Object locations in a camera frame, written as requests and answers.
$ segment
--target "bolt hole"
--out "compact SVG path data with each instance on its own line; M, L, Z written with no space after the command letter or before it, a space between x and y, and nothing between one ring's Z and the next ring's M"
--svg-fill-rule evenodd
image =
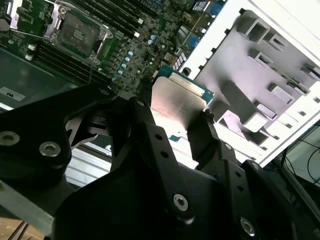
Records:
M140 101L140 100L138 100L138 101L136 101L140 106L144 106L145 104L142 102L142 101Z
M251 228L251 226L248 223L243 224L243 229L248 233L252 232L253 229Z
M180 204L180 206L185 205L185 201L182 198L178 198L177 202Z
M165 151L161 151L161 156L167 159L169 157L169 154Z
M13 141L13 140L15 140L14 137L11 136L11 135L4 135L4 136L2 137L2 139L3 139L4 141Z
M160 136L159 134L156 134L155 138L158 139L158 140L162 140L163 139L162 136Z
M245 189L242 187L242 186L237 186L238 187L238 189L241 191L241 192L243 192Z
M47 151L54 152L56 150L56 147L53 146L53 145L47 145L47 146L44 147L44 149L47 150Z

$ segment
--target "mounting hole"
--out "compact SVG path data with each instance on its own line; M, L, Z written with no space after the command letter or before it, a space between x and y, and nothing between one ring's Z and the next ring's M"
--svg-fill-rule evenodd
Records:
M161 156L167 159L169 157L169 154L165 151L161 151Z
M159 134L156 134L155 138L158 139L158 140L162 140L163 139L162 136L160 136Z
M20 136L13 131L0 132L0 145L12 146L20 141Z
M140 101L140 100L136 101L136 103L139 104L140 106L144 106L144 105L145 105L145 104L144 104L142 101Z
M240 190L240 192L243 192L245 189L242 187L242 186L237 186L238 187L238 189Z
M225 143L224 145L225 145L225 147L226 147L229 151L232 150L232 146L230 146L228 143Z
M102 94L104 94L104 95L107 95L107 96L110 95L110 93L108 92L108 90L105 90L105 89L101 89L100 92L101 92Z

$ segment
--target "sticker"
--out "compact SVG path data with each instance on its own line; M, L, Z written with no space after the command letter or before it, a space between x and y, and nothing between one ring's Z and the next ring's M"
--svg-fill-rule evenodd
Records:
M22 99L24 99L26 96L17 93L16 91L13 91L7 87L0 88L0 94L6 95L9 98L12 98L18 102L20 102Z

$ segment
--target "green circuit board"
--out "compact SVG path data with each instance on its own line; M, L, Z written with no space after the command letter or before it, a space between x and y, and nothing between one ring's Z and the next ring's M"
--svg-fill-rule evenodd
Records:
M152 82L162 66L179 70L203 36L201 29L214 21L209 13L193 11L194 3L5 0L0 19L11 25L0 31L0 46L77 85L99 82L138 94L141 82Z

